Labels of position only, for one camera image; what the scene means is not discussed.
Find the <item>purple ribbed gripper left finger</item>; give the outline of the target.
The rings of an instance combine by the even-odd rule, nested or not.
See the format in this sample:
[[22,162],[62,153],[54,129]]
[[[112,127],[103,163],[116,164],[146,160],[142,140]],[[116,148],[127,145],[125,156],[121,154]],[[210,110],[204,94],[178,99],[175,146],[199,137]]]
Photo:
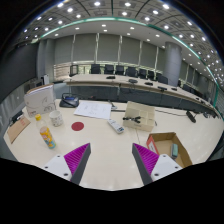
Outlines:
[[66,155],[57,154],[43,166],[43,170],[79,185],[90,154],[91,145],[87,143]]

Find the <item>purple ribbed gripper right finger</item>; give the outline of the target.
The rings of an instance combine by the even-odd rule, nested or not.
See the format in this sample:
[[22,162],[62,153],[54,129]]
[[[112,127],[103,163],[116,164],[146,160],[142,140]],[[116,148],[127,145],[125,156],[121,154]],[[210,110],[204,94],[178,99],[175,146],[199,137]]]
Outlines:
[[167,154],[157,155],[136,143],[132,145],[132,154],[144,185],[148,185],[182,169]]

